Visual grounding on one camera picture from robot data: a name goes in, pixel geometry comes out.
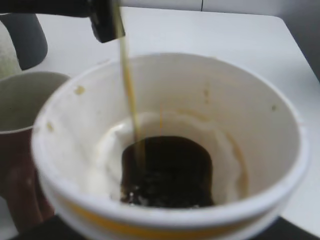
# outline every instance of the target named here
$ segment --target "dark liquid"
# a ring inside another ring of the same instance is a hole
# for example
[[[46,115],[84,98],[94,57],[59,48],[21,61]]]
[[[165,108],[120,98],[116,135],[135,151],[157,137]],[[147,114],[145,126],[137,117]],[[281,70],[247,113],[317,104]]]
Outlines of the dark liquid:
[[[143,140],[145,170],[137,166],[137,145],[122,154],[121,201],[156,208],[213,206],[213,166],[209,153],[199,144],[176,136]]]

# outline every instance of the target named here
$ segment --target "mug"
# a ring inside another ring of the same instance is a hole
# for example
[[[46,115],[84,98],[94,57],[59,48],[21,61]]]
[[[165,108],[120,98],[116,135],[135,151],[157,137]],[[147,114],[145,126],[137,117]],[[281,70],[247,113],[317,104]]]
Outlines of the mug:
[[[35,164],[61,218],[94,240],[245,240],[269,226],[309,163],[306,127],[286,97],[250,70],[209,57],[151,54],[130,67],[141,131],[202,145],[218,204],[119,201],[121,153],[134,140],[121,64],[108,62],[58,89],[35,121]]]
[[[2,183],[23,174],[20,171],[22,169],[25,173],[34,169],[30,150],[33,123],[49,96],[68,78],[60,73],[32,72],[0,80],[0,180]],[[18,208],[26,208],[26,206],[16,205],[11,201],[16,199],[13,195],[19,196],[19,191],[22,190],[20,183],[17,182],[14,185],[16,191],[7,190],[8,186],[3,184],[1,186],[3,189],[0,187],[0,196],[5,196],[8,201],[10,213],[18,231],[22,232],[36,225],[37,222],[29,222],[23,223],[22,226],[18,218],[20,220],[24,218],[23,214],[26,211],[19,211]]]

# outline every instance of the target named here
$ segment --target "white wall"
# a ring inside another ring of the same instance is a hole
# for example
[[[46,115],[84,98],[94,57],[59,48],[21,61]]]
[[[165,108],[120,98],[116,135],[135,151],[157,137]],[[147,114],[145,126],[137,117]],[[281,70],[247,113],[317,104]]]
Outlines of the white wall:
[[[320,79],[320,0],[203,0],[203,11],[282,18]]]
[[[121,0],[128,7],[201,11],[202,0]]]

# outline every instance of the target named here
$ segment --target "gray mug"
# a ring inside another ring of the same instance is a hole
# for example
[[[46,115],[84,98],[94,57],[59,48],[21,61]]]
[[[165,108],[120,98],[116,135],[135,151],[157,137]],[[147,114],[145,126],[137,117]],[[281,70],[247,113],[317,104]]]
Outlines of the gray mug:
[[[11,36],[22,70],[30,69],[45,59],[48,53],[48,44],[35,14],[0,14],[0,21]]]

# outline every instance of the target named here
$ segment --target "table surface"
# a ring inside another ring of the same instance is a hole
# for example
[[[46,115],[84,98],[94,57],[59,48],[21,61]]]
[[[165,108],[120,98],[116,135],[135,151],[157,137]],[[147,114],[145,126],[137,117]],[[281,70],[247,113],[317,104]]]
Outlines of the table surface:
[[[98,63],[119,59],[118,42],[96,41],[89,19],[38,17],[48,55],[28,72],[73,77]],[[265,77],[292,101],[309,127],[313,147],[307,176],[282,216],[320,236],[320,84],[284,22],[274,16],[131,7],[123,8],[123,18],[131,56],[180,52],[226,60]],[[10,219],[0,219],[0,240],[5,239],[2,226],[8,235],[10,224]]]

